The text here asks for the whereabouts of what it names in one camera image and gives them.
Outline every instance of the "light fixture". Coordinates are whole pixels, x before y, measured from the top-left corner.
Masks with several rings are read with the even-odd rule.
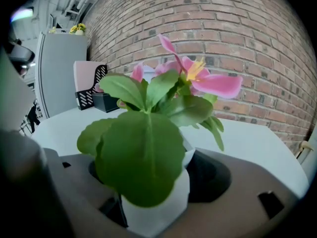
[[[32,8],[23,8],[19,9],[16,11],[12,17],[11,17],[11,22],[21,19],[21,18],[27,18],[27,17],[32,17],[33,16],[33,9]]]

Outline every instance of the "black desk organizer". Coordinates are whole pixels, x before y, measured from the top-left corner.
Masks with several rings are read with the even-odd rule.
[[[95,106],[105,112],[118,109],[117,98],[111,97],[109,94],[98,93],[95,85],[108,73],[107,65],[99,65],[95,71],[94,84],[90,89],[75,93],[77,105],[80,110],[85,110]]]
[[[230,187],[230,170],[217,160],[210,157],[205,158],[204,154],[199,151],[195,152],[186,169],[190,182],[188,203],[212,202]],[[101,182],[96,173],[95,162],[89,165],[88,171]],[[121,207],[121,196],[118,199],[110,198],[99,210],[122,227],[128,227]]]

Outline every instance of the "brick wall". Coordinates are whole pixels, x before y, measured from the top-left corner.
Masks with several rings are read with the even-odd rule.
[[[316,123],[316,57],[286,0],[100,0],[84,23],[90,59],[115,72],[173,59],[161,33],[179,54],[204,56],[212,73],[243,76],[239,96],[219,100],[216,116],[266,125],[292,151]]]

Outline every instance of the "white table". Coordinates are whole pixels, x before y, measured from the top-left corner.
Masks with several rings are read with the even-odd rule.
[[[32,139],[42,147],[54,149],[60,156],[78,154],[77,138],[87,125],[99,119],[115,118],[122,112],[124,110],[105,113],[96,108],[71,109],[41,122]],[[301,165],[269,128],[226,119],[221,122],[224,154],[262,166],[298,197],[305,195],[309,184]],[[194,147],[221,152],[205,128],[189,126],[181,127],[181,131]]]

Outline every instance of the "yellow stamen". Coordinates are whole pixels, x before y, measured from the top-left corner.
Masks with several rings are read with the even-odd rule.
[[[204,69],[205,65],[204,58],[202,58],[201,61],[194,61],[193,65],[187,71],[186,79],[196,80],[196,76]]]

